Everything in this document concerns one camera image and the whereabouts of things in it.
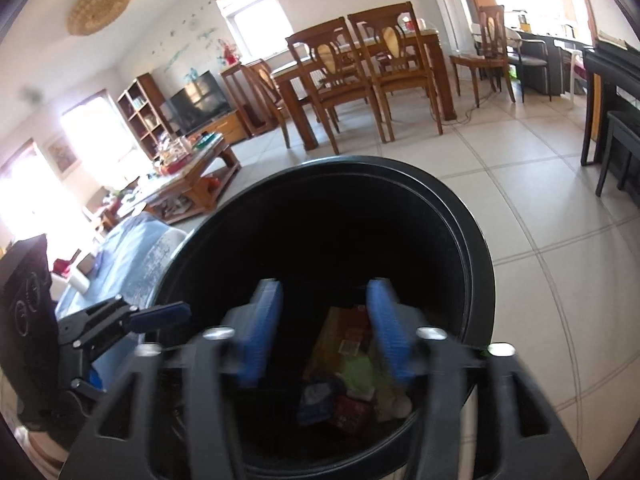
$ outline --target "silver bolt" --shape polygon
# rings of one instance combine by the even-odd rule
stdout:
[[[509,357],[516,353],[516,349],[509,343],[491,343],[487,350],[496,357]]]
[[[420,339],[430,339],[432,341],[443,341],[447,338],[447,332],[436,326],[419,326],[415,329],[415,335]]]
[[[207,328],[202,336],[204,339],[216,340],[216,339],[231,339],[236,334],[236,331],[230,326],[215,326],[213,328]]]
[[[138,357],[153,357],[162,353],[162,347],[156,343],[142,343],[134,350]]]

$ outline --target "piano bench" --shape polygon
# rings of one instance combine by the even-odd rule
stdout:
[[[624,112],[608,112],[607,117],[609,118],[609,135],[607,137],[607,147],[604,152],[604,158],[602,159],[600,179],[596,186],[596,196],[602,194],[602,187],[604,186],[607,170],[609,169],[611,145],[613,144],[614,137],[628,150],[624,166],[622,167],[622,173],[620,174],[620,180],[618,181],[618,189],[625,187],[626,174],[629,171],[631,157],[640,158],[640,121]]]

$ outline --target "tv screen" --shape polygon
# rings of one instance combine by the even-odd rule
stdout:
[[[188,135],[208,121],[232,111],[220,85],[208,70],[165,103],[167,119]]]

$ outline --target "picture frame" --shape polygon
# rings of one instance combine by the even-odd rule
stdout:
[[[60,179],[65,179],[80,166],[80,159],[64,132],[58,133],[45,147],[46,158]]]

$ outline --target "black trash can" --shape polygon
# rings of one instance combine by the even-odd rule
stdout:
[[[219,208],[175,256],[151,303],[187,301],[193,319],[161,331],[164,346],[219,324],[260,279],[282,282],[266,376],[236,399],[249,478],[376,479],[406,462],[415,414],[363,442],[300,428],[292,409],[329,307],[364,304],[376,277],[431,324],[490,342],[494,273],[478,225],[443,183],[395,160],[339,156],[274,174]]]

